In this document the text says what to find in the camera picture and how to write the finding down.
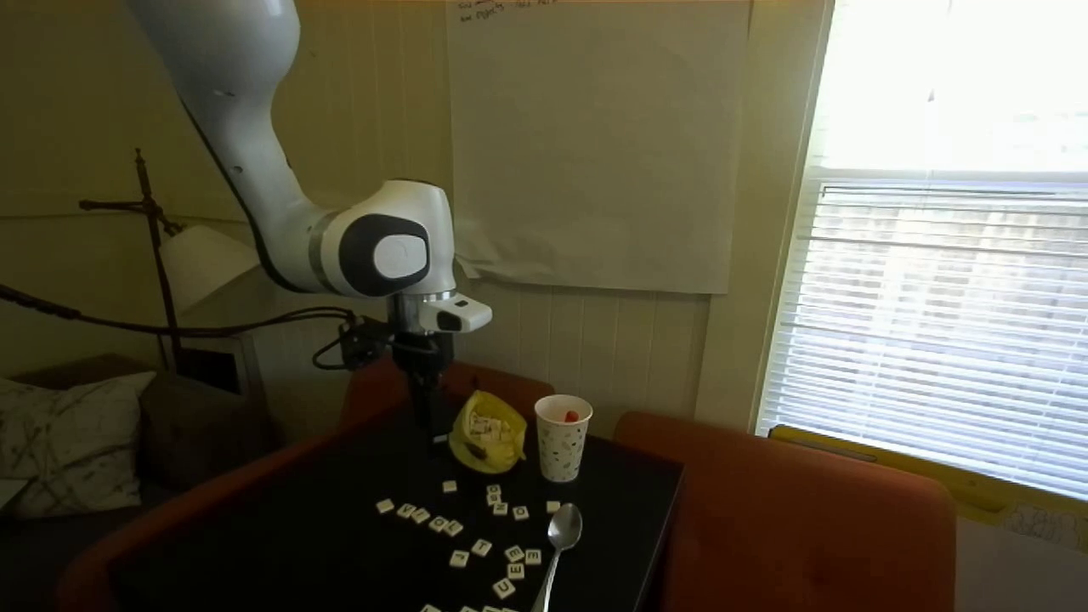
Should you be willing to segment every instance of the window blinds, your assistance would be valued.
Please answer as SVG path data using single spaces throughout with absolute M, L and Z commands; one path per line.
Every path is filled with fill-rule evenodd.
M 759 428 L 800 426 L 1088 499 L 1088 88 L 1033 75 L 1084 57 L 1038 55 L 1056 52 L 1046 24 L 1082 7 L 906 4 L 911 20 L 886 20 L 890 0 L 836 10 Z M 946 32 L 957 45 L 905 55 L 881 49 L 881 24 L 896 27 L 890 40 L 915 24 L 915 40 Z M 1001 27 L 1040 38 L 1018 45 L 1033 55 L 1022 72 L 1001 65 L 1001 88 L 1033 91 L 965 117 L 963 98 L 991 84 L 973 79 L 990 75 L 980 45 Z M 896 72 L 856 67 L 881 55 Z M 905 96 L 896 117 L 864 96 L 886 91 L 881 79 Z M 868 117 L 896 127 L 874 140 L 856 130 Z

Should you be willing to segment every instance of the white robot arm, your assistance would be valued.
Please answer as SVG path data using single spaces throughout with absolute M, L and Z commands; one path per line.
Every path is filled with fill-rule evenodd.
M 469 333 L 490 308 L 457 295 L 451 223 L 439 189 L 388 182 L 367 200 L 315 209 L 270 127 L 296 62 L 292 0 L 128 0 L 168 83 L 240 200 L 279 285 L 392 295 L 398 333 Z

